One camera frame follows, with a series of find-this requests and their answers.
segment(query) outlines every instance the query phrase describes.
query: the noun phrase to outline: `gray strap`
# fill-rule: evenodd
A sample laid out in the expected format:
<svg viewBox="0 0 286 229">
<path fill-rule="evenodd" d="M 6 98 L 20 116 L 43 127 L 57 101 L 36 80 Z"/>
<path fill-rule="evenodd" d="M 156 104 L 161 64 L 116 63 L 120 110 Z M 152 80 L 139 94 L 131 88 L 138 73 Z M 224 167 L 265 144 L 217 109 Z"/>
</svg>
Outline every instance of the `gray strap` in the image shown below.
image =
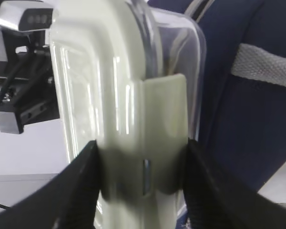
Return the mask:
<svg viewBox="0 0 286 229">
<path fill-rule="evenodd" d="M 241 44 L 231 74 L 286 87 L 286 58 L 253 45 Z"/>
</svg>

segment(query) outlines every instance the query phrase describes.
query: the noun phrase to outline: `navy blue fabric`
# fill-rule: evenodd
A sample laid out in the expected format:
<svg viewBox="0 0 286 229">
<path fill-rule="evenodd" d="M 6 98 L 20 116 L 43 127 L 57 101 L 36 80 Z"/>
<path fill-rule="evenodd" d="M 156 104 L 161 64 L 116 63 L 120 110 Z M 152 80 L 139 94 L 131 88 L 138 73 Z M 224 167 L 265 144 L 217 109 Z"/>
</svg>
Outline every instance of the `navy blue fabric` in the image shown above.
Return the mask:
<svg viewBox="0 0 286 229">
<path fill-rule="evenodd" d="M 148 4 L 155 8 L 184 13 L 193 0 L 149 0 Z"/>
<path fill-rule="evenodd" d="M 205 148 L 238 46 L 262 3 L 263 0 L 216 0 L 200 21 L 207 44 L 199 135 Z"/>
<path fill-rule="evenodd" d="M 267 0 L 251 19 L 242 42 L 286 57 L 286 0 Z M 230 75 L 207 150 L 259 190 L 286 162 L 286 88 Z"/>
<path fill-rule="evenodd" d="M 259 190 L 286 162 L 286 88 L 230 75 L 208 151 Z"/>
</svg>

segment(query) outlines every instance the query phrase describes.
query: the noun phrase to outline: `white wall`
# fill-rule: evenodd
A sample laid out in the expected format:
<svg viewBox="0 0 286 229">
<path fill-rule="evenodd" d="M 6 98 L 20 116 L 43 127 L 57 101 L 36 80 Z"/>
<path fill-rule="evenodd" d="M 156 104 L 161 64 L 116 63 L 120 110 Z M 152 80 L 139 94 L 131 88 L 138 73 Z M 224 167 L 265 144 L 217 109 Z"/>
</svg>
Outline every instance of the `white wall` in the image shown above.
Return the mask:
<svg viewBox="0 0 286 229">
<path fill-rule="evenodd" d="M 66 166 L 60 120 L 28 125 L 22 135 L 0 132 L 0 175 L 59 173 Z"/>
</svg>

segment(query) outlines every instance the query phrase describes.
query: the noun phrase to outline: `white plastic part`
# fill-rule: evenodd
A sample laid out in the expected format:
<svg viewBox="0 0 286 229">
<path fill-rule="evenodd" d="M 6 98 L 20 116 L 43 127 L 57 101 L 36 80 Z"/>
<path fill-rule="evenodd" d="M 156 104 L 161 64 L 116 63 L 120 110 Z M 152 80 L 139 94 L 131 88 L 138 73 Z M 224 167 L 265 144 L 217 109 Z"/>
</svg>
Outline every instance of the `white plastic part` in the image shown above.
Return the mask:
<svg viewBox="0 0 286 229">
<path fill-rule="evenodd" d="M 174 229 L 186 80 L 146 80 L 145 50 L 124 0 L 63 0 L 50 44 L 65 139 L 72 161 L 96 139 L 103 169 L 97 229 Z"/>
</svg>

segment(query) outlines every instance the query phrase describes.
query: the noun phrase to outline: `plastic container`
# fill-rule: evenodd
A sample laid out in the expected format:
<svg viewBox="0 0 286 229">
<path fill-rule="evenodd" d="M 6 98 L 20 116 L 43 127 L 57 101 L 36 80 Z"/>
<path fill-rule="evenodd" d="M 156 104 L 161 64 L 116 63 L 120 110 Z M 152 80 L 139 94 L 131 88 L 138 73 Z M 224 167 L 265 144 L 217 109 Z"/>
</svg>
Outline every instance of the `plastic container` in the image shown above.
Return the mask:
<svg viewBox="0 0 286 229">
<path fill-rule="evenodd" d="M 181 151 L 198 130 L 198 26 L 143 0 L 64 0 L 50 45 L 69 160 L 91 140 L 99 148 L 95 227 L 174 229 Z"/>
<path fill-rule="evenodd" d="M 198 140 L 206 43 L 199 26 L 183 14 L 151 8 L 162 42 L 163 74 L 187 80 L 189 138 Z"/>
</svg>

